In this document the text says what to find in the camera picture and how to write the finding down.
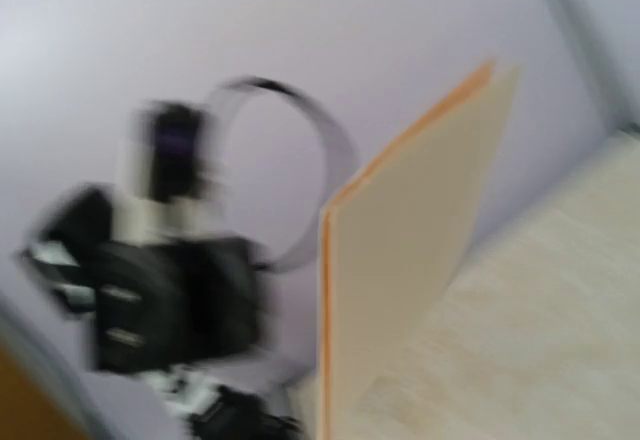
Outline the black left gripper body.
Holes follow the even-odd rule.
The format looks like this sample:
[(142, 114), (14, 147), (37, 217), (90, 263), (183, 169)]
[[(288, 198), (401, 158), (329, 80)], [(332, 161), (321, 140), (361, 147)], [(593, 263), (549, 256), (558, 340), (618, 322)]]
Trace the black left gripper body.
[(90, 367), (116, 374), (227, 358), (260, 342), (255, 246), (242, 237), (112, 239), (114, 205), (87, 186), (56, 205), (29, 261), (63, 311), (92, 317)]

